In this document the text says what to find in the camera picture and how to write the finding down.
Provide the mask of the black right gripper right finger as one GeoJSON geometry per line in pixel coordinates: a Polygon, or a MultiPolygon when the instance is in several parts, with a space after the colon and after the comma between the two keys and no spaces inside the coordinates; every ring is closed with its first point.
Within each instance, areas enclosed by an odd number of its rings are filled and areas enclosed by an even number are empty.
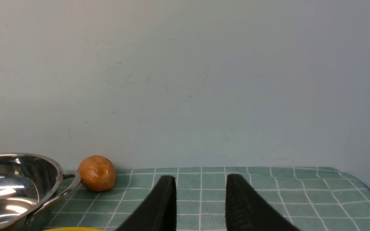
{"type": "Polygon", "coordinates": [[[240,174],[226,181],[225,223],[228,231],[298,231],[269,205],[240,174]]]}

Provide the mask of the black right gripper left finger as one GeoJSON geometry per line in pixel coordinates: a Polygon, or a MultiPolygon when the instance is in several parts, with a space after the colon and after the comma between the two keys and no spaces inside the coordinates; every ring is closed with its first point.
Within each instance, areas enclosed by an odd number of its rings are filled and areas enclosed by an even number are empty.
{"type": "Polygon", "coordinates": [[[177,192],[175,178],[163,175],[137,209],[117,231],[175,231],[177,192]]]}

